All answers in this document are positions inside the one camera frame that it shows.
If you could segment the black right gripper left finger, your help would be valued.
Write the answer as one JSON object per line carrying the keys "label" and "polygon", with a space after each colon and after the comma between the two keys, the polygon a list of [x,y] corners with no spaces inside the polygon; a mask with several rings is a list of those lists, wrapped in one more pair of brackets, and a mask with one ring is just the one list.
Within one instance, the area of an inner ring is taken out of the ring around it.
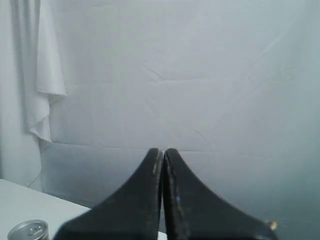
{"label": "black right gripper left finger", "polygon": [[162,205],[163,153],[148,150],[131,177],[91,210],[64,223],[56,240],[156,240]]}

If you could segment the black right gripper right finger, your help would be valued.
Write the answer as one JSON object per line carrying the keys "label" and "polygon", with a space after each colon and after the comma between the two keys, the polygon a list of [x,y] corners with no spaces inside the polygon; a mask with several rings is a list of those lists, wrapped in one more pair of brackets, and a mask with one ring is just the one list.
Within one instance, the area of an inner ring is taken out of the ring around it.
{"label": "black right gripper right finger", "polygon": [[275,240],[275,232],[205,186],[178,150],[164,153],[162,195],[169,240]]}

